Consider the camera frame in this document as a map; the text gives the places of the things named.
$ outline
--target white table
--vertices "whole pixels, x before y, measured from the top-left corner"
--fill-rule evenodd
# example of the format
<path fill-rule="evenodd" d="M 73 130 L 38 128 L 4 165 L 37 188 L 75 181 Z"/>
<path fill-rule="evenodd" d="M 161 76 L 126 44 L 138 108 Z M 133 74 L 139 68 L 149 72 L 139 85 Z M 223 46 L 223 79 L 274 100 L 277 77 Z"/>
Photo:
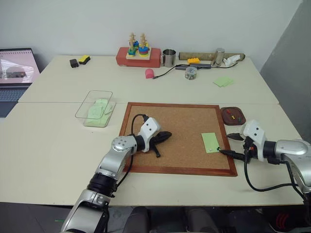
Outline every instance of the white table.
<path fill-rule="evenodd" d="M 84 127 L 74 117 L 79 103 L 18 103 L 0 124 L 0 201 L 73 205 L 101 158 L 119 135 L 126 104 L 119 103 L 106 128 Z M 220 107 L 232 104 L 220 104 Z M 277 104 L 234 104 L 257 119 L 269 140 L 299 138 Z M 226 126 L 227 133 L 238 126 Z M 241 142 L 230 140 L 233 150 Z M 237 177 L 130 173 L 111 205 L 282 205 L 301 204 L 291 187 L 259 193 L 247 184 L 241 161 Z M 257 187 L 289 181 L 285 166 L 252 160 Z"/>
<path fill-rule="evenodd" d="M 118 103 L 278 104 L 249 58 L 228 69 L 199 70 L 191 81 L 184 78 L 182 70 L 172 70 L 155 80 L 145 79 L 146 68 L 120 67 L 115 57 L 92 56 L 85 66 L 71 68 L 69 60 L 73 58 L 78 56 L 56 56 L 19 102 L 82 102 L 89 90 L 106 90 L 113 92 Z M 154 68 L 156 75 L 167 70 Z M 234 84 L 221 88 L 213 84 L 221 76 L 234 79 Z"/>

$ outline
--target cork board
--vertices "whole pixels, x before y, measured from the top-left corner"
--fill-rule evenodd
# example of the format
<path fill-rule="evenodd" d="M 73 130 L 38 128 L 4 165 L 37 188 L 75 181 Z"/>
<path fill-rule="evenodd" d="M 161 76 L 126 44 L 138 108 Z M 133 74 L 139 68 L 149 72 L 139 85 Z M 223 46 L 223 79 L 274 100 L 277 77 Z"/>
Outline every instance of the cork board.
<path fill-rule="evenodd" d="M 120 135 L 131 133 L 136 114 L 154 117 L 161 131 L 170 131 L 172 136 L 156 146 L 161 153 L 159 158 L 153 151 L 137 152 L 131 172 L 237 176 L 233 159 L 219 152 L 206 153 L 201 137 L 201 133 L 215 133 L 221 149 L 230 149 L 218 105 L 129 102 Z M 137 117 L 133 127 L 135 134 L 142 125 L 142 117 Z"/>

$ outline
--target laptop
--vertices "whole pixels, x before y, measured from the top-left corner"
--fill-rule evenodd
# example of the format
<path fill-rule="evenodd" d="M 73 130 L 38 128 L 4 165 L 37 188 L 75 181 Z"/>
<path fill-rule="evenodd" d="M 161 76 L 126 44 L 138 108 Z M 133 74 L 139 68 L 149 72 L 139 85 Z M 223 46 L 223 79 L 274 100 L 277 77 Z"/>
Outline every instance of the laptop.
<path fill-rule="evenodd" d="M 0 117 L 6 117 L 40 72 L 31 48 L 0 49 Z"/>

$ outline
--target black eraser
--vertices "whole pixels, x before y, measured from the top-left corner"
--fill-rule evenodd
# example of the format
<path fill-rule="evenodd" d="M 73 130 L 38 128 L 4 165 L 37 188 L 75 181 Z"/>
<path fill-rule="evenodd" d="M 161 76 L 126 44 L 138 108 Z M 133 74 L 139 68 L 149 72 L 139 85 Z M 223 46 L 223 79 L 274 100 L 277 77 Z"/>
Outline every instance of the black eraser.
<path fill-rule="evenodd" d="M 71 59 L 70 60 L 70 65 L 71 65 L 72 68 L 76 68 L 76 67 L 79 66 L 79 63 L 78 63 L 77 59 Z"/>

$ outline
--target laptop keyboard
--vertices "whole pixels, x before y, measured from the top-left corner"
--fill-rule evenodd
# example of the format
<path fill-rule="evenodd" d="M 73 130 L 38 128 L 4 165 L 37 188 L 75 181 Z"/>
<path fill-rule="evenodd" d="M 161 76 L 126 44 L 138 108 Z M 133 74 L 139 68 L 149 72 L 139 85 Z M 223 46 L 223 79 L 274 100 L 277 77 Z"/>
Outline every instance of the laptop keyboard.
<path fill-rule="evenodd" d="M 0 102 L 17 102 L 26 90 L 0 90 Z"/>

